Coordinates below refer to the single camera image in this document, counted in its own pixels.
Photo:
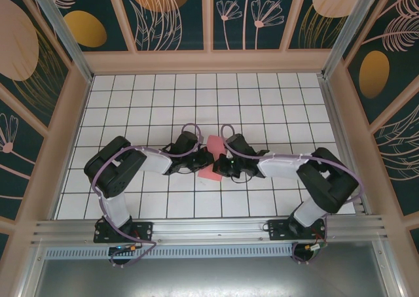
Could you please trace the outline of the pink paper sheet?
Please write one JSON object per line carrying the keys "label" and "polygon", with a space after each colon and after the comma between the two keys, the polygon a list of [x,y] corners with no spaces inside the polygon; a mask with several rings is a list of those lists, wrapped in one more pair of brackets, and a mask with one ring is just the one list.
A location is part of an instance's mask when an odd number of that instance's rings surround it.
{"label": "pink paper sheet", "polygon": [[204,169],[198,171],[198,177],[202,179],[208,179],[216,182],[221,182],[222,176],[213,171],[214,163],[219,159],[221,154],[226,154],[226,149],[223,144],[221,137],[216,135],[210,135],[208,137],[206,147],[208,152],[213,155],[213,162],[206,166]]}

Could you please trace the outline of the aluminium frame post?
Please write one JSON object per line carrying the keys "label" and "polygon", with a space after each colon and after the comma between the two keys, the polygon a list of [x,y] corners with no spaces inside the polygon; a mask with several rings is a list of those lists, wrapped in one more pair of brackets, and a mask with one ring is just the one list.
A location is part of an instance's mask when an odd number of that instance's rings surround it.
{"label": "aluminium frame post", "polygon": [[48,21],[53,27],[55,34],[64,44],[66,51],[71,56],[75,65],[81,72],[82,76],[88,83],[92,82],[92,72],[83,56],[79,44],[72,35],[68,24],[64,20],[64,16],[60,9],[70,9],[77,0],[35,0],[44,13]]}
{"label": "aluminium frame post", "polygon": [[339,64],[343,53],[349,46],[351,40],[354,38],[356,31],[364,21],[374,0],[357,0],[350,15],[346,19],[341,32],[332,47],[323,69],[321,70],[321,77],[323,80],[330,79],[335,68]]}

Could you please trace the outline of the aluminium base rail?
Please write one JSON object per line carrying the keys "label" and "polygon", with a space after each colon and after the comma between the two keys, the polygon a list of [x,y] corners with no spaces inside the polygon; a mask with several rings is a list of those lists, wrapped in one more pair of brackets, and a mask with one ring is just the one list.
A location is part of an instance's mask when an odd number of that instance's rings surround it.
{"label": "aluminium base rail", "polygon": [[[267,218],[193,218],[153,220],[152,240],[159,245],[220,245],[268,243]],[[48,220],[35,225],[32,245],[93,244],[95,220]],[[375,241],[389,233],[378,215],[327,217],[327,241]]]}

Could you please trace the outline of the aluminium side rail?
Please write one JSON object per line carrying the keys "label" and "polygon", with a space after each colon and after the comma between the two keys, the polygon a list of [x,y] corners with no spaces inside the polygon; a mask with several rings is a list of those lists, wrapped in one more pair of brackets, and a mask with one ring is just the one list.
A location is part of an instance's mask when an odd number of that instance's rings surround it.
{"label": "aluminium side rail", "polygon": [[[328,80],[318,75],[319,87],[325,102],[327,113],[329,115],[330,124],[337,142],[340,160],[349,169],[351,169],[358,176],[358,168],[354,160],[354,155],[350,147],[348,136],[341,118],[337,102],[333,95],[333,91]],[[365,194],[354,200],[354,208],[357,215],[370,215],[371,207]]]}

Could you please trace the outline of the grey metal panel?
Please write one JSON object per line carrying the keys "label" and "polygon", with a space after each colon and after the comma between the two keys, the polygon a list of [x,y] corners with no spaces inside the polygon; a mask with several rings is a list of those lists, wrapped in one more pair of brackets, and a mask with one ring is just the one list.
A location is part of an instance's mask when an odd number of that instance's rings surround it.
{"label": "grey metal panel", "polygon": [[369,243],[334,243],[309,264],[289,257],[49,260],[35,297],[396,297]]}

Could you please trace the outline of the arm base electronics board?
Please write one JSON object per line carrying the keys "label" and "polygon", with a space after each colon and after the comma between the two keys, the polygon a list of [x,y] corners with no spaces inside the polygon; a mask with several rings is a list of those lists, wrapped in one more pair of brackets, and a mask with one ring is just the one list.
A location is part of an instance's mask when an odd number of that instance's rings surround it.
{"label": "arm base electronics board", "polygon": [[134,259],[132,258],[137,249],[140,249],[140,246],[136,244],[132,245],[119,245],[116,247],[111,247],[108,252],[109,261],[112,267],[123,268],[125,265],[129,264]]}
{"label": "arm base electronics board", "polygon": [[291,259],[297,264],[313,262],[327,243],[294,243],[291,248]]}

